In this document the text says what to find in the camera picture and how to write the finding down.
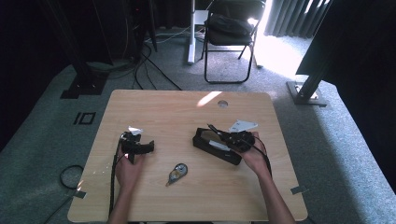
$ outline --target cable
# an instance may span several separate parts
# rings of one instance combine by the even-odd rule
[[[92,71],[96,72],[107,72],[107,73],[112,73],[112,72],[119,72],[119,71],[129,71],[131,69],[135,68],[134,60],[129,59],[129,62],[127,64],[122,64],[119,66],[112,66],[110,68],[98,68],[93,65],[88,66],[91,68]]]
[[[154,65],[168,81],[170,81],[175,87],[177,87],[180,91],[182,91],[182,89],[172,79],[170,79],[152,60],[150,60],[149,57],[147,57],[144,53],[142,53],[142,55],[143,57],[146,58],[146,60],[148,60],[152,65]]]
[[[119,78],[122,78],[122,77],[126,77],[126,76],[130,75],[132,72],[133,71],[129,71],[129,72],[126,72],[125,74],[119,75],[117,77],[108,77],[108,78],[106,78],[106,80],[114,80],[114,79],[119,79]]]
[[[67,189],[77,189],[77,187],[78,187],[78,186],[72,187],[72,186],[69,186],[64,183],[64,174],[66,173],[66,171],[68,171],[69,169],[72,169],[72,168],[76,168],[76,167],[78,169],[80,169],[81,172],[84,170],[84,168],[82,168],[82,166],[80,166],[80,165],[70,165],[70,166],[67,166],[66,168],[64,168],[61,172],[61,175],[60,175],[61,184]]]
[[[110,205],[108,207],[108,216],[110,217],[111,212],[113,211],[113,206],[114,206],[114,180],[116,177],[116,165],[120,160],[117,160],[117,157],[119,155],[119,150],[120,150],[120,143],[121,143],[121,138],[123,137],[123,134],[120,136],[119,143],[117,144],[116,148],[116,154],[114,155],[113,158],[113,165],[111,166],[111,183],[110,183]]]
[[[265,154],[259,149],[259,148],[257,148],[256,146],[254,146],[254,145],[251,145],[249,142],[247,142],[246,140],[244,140],[244,139],[241,139],[243,142],[245,142],[248,146],[250,146],[250,147],[253,147],[254,149],[256,149],[258,152],[260,152],[261,154],[262,154],[262,157],[264,158],[264,160],[265,160],[265,162],[266,162],[266,164],[267,164],[267,168],[268,168],[268,171],[270,172],[270,175],[272,176],[272,169],[271,169],[271,163],[270,163],[270,160],[268,159],[268,156],[266,155],[266,151],[267,151],[267,148],[265,147],[265,144],[264,144],[264,142],[260,139],[260,138],[258,138],[258,137],[256,137],[256,136],[253,136],[255,139],[258,139],[261,143],[262,143],[262,145],[264,146],[264,149],[265,149]]]
[[[155,89],[155,90],[157,90],[157,87],[154,85],[154,83],[152,82],[152,80],[151,80],[151,78],[149,77],[149,72],[148,72],[148,69],[147,69],[147,67],[146,67],[146,61],[149,61],[152,65],[154,65],[154,67],[158,70],[158,71],[160,71],[160,73],[163,75],[163,77],[165,77],[169,82],[171,82],[176,88],[178,88],[180,91],[182,91],[182,89],[171,79],[171,78],[169,78],[152,60],[150,60],[149,59],[149,56],[151,55],[151,52],[152,52],[152,50],[151,50],[151,47],[149,46],[149,45],[147,45],[147,44],[144,44],[144,47],[146,47],[148,50],[149,50],[149,52],[148,52],[148,55],[145,55],[143,52],[141,52],[141,55],[143,56],[143,58],[144,58],[144,60],[141,60],[140,61],[140,63],[139,63],[139,65],[136,67],[136,69],[134,70],[134,83],[133,83],[133,85],[132,85],[132,89],[134,88],[134,84],[135,83],[137,83],[137,85],[139,86],[139,88],[141,89],[141,90],[143,90],[143,87],[142,87],[142,85],[139,83],[139,80],[138,80],[138,78],[137,78],[137,72],[138,72],[138,70],[139,70],[139,68],[140,68],[140,66],[142,65],[142,64],[144,64],[145,65],[145,68],[146,68],[146,75],[147,75],[147,77],[148,77],[148,80],[149,80],[149,82],[151,83],[151,85],[153,86],[153,88]]]
[[[56,211],[53,212],[53,213],[47,218],[47,220],[44,222],[44,224],[49,223],[50,219],[51,219],[55,214],[57,214],[57,213],[61,210],[61,208],[62,208],[66,203],[68,203],[68,202],[69,202],[70,200],[72,200],[72,199],[73,199],[73,197],[68,197],[66,200],[64,200],[64,202],[61,204],[61,206],[59,206],[58,209],[56,209]]]
[[[70,166],[67,166],[66,168],[64,168],[62,171],[61,171],[61,174],[60,174],[60,180],[61,180],[61,184],[62,184],[62,186],[64,186],[65,188],[67,188],[67,189],[77,189],[77,187],[78,186],[75,186],[75,187],[71,187],[71,186],[69,186],[69,185],[67,185],[67,184],[65,184],[64,183],[64,174],[69,170],[69,169],[72,169],[72,168],[78,168],[78,169],[81,169],[81,172],[82,171],[84,171],[84,168],[82,167],[82,166],[80,166],[80,165],[70,165]],[[67,204],[68,202],[70,202],[71,200],[73,199],[73,196],[68,196],[65,200],[64,200],[64,202],[46,219],[46,221],[44,222],[44,224],[47,224],[47,223],[49,223],[49,221],[52,219],[52,217],[53,216],[55,216],[55,214],[57,214],[60,210],[61,210],[61,208],[62,207],[64,207],[64,205],[65,204]]]

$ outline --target black curtain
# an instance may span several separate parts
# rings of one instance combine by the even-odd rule
[[[311,38],[332,0],[273,0],[265,35]]]
[[[394,191],[395,41],[395,1],[333,0],[297,70],[337,87]]]
[[[0,151],[69,64],[37,1],[0,0]]]

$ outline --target stand base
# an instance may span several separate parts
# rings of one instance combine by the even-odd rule
[[[289,81],[287,82],[287,85],[289,87],[291,97],[296,105],[318,105],[320,107],[325,107],[327,105],[319,90],[316,90],[311,98],[304,99],[298,96],[301,87],[304,85],[303,82]]]
[[[189,48],[189,59],[188,64],[194,64],[195,62],[195,38],[192,40],[192,44],[190,44]]]
[[[92,74],[95,79],[92,81],[90,86],[78,85],[78,76],[75,77],[69,90],[62,93],[61,99],[77,99],[80,95],[100,95],[102,94],[103,88],[105,87],[108,73],[94,72]]]

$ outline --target black chair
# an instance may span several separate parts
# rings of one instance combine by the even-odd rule
[[[205,40],[201,59],[205,53],[205,81],[211,84],[243,83],[250,76],[250,68],[253,60],[254,45],[256,42],[257,29],[262,20],[265,3],[261,0],[214,0],[207,14],[205,22]],[[244,46],[242,50],[219,49],[212,46]],[[250,48],[250,60],[248,63],[247,76],[236,81],[214,81],[207,78],[207,53],[209,51],[239,51],[241,59],[246,47]]]

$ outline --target table top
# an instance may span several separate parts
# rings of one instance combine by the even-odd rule
[[[227,106],[219,106],[225,101]],[[141,143],[154,140],[133,195],[131,221],[268,220],[257,176],[245,165],[232,165],[192,145],[197,128],[211,123],[228,129],[238,120],[259,124],[273,179],[296,220],[307,217],[289,152],[271,98],[266,93],[221,91],[113,91],[81,176],[84,199],[74,198],[71,221],[106,221],[113,156],[128,126],[143,129]],[[178,163],[189,171],[166,187]],[[119,185],[115,183],[115,199]]]

